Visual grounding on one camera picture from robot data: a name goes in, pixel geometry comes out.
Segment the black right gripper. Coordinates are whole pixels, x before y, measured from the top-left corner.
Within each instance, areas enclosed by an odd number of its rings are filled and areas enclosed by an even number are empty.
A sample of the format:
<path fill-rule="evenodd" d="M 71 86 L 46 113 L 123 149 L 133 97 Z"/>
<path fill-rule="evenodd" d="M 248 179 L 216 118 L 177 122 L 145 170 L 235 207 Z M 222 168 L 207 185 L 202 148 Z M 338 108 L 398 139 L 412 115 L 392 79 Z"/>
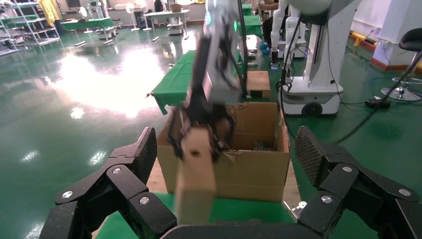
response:
<path fill-rule="evenodd" d="M 226 109 L 231 94 L 225 40 L 202 36 L 194 57 L 187 102 L 183 110 L 174 110 L 167 131 L 167 141 L 175 155 L 184 160 L 182 140 L 191 127 L 211 127 L 211 156 L 217 162 L 219 154 L 228 150 L 233 140 L 235 118 Z M 176 119 L 182 126 L 178 133 Z"/>

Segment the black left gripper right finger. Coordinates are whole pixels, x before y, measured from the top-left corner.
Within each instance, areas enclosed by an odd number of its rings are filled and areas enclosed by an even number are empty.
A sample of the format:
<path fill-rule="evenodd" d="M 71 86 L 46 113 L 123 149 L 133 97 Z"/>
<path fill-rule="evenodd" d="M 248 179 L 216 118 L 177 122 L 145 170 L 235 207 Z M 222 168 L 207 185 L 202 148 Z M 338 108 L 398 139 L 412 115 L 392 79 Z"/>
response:
<path fill-rule="evenodd" d="M 328 238 L 344 211 L 357 214 L 381 239 L 422 236 L 420 196 L 412 189 L 369 170 L 344 147 L 319 140 L 302 126 L 295 156 L 316 192 L 298 223 Z"/>

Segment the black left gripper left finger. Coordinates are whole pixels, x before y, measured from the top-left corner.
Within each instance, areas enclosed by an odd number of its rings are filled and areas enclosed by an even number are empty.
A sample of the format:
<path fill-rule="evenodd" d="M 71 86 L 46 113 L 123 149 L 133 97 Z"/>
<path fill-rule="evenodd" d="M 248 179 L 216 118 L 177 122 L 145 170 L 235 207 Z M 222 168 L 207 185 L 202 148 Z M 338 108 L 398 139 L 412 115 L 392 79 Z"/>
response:
<path fill-rule="evenodd" d="M 137 142 L 116 148 L 99 170 L 56 194 L 40 237 L 90 239 L 119 212 L 138 238 L 161 238 L 177 219 L 147 187 L 156 156 L 156 132 L 147 127 Z"/>

